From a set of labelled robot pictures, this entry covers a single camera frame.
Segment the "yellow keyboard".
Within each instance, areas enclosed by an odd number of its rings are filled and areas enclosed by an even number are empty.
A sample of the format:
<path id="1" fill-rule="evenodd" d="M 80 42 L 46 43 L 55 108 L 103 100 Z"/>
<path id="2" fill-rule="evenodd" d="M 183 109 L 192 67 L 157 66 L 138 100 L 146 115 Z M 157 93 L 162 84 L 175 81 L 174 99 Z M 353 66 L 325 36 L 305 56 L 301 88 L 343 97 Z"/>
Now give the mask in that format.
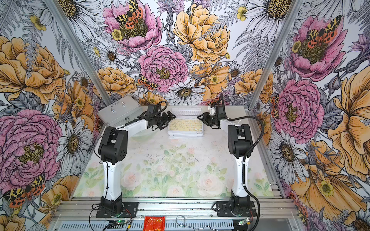
<path id="1" fill-rule="evenodd" d="M 203 123 L 196 116 L 179 116 L 170 121 L 168 131 L 185 134 L 202 134 Z"/>

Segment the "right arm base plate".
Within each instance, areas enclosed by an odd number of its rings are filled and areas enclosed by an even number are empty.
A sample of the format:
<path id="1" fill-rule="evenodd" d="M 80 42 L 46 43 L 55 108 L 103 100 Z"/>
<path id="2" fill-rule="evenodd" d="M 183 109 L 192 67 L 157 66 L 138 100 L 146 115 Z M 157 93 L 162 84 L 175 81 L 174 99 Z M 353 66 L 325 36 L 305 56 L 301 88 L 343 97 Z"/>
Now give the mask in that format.
<path id="1" fill-rule="evenodd" d="M 217 201 L 215 204 L 218 217 L 256 217 L 257 211 L 254 202 L 248 205 L 234 205 L 231 202 Z"/>

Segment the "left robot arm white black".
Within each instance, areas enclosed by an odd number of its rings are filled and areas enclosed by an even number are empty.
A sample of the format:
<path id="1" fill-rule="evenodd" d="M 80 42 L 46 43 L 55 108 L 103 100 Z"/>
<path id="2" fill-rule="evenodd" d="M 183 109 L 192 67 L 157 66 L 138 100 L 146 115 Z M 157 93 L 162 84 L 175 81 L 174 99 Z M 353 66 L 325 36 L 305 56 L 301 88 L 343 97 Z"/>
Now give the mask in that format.
<path id="1" fill-rule="evenodd" d="M 165 112 L 167 106 L 166 101 L 149 104 L 147 111 L 134 120 L 118 127 L 106 127 L 96 140 L 98 147 L 95 146 L 93 151 L 103 162 L 105 187 L 97 209 L 97 218 L 119 218 L 126 214 L 136 216 L 131 208 L 127 212 L 124 211 L 120 186 L 122 160 L 127 155 L 130 137 L 149 128 L 153 131 L 163 130 L 176 118 L 171 112 Z"/>

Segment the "white keyboard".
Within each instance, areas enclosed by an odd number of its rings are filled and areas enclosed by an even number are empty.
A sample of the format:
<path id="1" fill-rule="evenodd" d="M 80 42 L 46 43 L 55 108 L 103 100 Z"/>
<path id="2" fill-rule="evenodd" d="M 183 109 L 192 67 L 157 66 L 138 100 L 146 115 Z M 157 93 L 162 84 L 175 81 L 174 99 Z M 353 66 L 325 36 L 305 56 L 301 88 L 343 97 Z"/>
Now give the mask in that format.
<path id="1" fill-rule="evenodd" d="M 200 139 L 203 134 L 183 134 L 183 133 L 169 133 L 169 139 Z"/>
<path id="2" fill-rule="evenodd" d="M 202 113 L 200 107 L 176 107 L 171 110 L 174 115 L 183 115 L 183 116 L 198 116 Z"/>

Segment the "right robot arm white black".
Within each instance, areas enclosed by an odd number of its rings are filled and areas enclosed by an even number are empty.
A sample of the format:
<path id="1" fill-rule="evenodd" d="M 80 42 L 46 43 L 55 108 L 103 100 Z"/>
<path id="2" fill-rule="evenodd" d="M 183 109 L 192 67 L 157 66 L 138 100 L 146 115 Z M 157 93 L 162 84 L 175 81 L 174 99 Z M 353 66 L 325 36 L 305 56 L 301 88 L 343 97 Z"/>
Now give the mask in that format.
<path id="1" fill-rule="evenodd" d="M 256 215 L 251 193 L 247 188 L 247 168 L 253 152 L 253 138 L 248 124 L 229 120 L 224 105 L 211 105 L 208 112 L 198 116 L 204 125 L 221 129 L 227 134 L 227 145 L 234 160 L 235 177 L 228 202 L 216 202 L 219 217 L 251 217 Z"/>

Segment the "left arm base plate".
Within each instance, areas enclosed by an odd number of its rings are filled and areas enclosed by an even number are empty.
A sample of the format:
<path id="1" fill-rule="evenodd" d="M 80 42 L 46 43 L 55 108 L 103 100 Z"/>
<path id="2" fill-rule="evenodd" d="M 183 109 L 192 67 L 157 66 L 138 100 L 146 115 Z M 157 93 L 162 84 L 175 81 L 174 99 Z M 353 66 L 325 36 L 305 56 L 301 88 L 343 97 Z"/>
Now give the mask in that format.
<path id="1" fill-rule="evenodd" d="M 99 205 L 96 218 L 135 218 L 138 202 L 104 202 Z"/>

